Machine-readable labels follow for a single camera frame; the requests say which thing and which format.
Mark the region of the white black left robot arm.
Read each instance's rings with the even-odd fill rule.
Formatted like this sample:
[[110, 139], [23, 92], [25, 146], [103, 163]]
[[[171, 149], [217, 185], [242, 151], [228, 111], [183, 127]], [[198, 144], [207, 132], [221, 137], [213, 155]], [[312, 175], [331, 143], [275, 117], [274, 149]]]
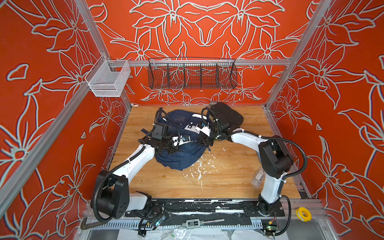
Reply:
[[157, 140], [144, 137], [139, 147], [123, 163], [109, 171], [101, 171], [97, 176], [91, 208], [96, 219], [107, 223], [121, 218], [126, 212], [141, 211], [148, 205], [149, 196], [142, 193], [131, 194], [130, 183], [142, 167], [162, 150], [178, 151], [190, 141], [189, 137], [176, 136]]

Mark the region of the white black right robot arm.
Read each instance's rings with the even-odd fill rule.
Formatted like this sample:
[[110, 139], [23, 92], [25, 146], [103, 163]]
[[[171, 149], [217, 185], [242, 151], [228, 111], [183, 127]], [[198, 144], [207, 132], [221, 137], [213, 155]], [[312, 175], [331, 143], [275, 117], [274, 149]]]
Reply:
[[[213, 127], [205, 121], [196, 126], [199, 133], [197, 142], [210, 146], [214, 141], [230, 139], [233, 143], [241, 144], [255, 150], [265, 176], [263, 189], [259, 194], [257, 211], [262, 216], [269, 216], [279, 206], [282, 198], [281, 192], [286, 179], [300, 175], [308, 166], [308, 157], [304, 150], [295, 142], [277, 135], [266, 137], [246, 131], [242, 128]], [[303, 156], [300, 169], [290, 173], [294, 160], [285, 143], [295, 146]]]

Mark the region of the navy blue student backpack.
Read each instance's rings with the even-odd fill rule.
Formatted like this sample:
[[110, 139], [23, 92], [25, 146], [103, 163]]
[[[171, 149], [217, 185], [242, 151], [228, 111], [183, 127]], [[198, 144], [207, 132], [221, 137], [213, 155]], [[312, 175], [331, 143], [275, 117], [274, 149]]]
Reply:
[[[167, 150], [161, 153], [155, 153], [155, 159], [164, 167], [182, 171], [193, 165], [205, 152], [208, 147], [198, 145], [196, 138], [199, 133], [196, 126], [202, 121], [213, 122], [209, 114], [202, 115], [185, 110], [174, 110], [167, 114], [157, 111], [155, 122], [168, 125], [166, 137], [180, 136], [179, 151], [169, 154]], [[152, 130], [142, 129], [146, 136], [152, 136]]]

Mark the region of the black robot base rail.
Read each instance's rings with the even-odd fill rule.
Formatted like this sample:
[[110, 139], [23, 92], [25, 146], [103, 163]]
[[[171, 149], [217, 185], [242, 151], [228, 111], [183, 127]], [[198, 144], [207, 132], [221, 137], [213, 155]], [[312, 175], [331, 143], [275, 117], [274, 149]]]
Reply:
[[165, 214], [239, 213], [247, 217], [260, 217], [257, 199], [152, 199], [150, 207], [160, 206]]

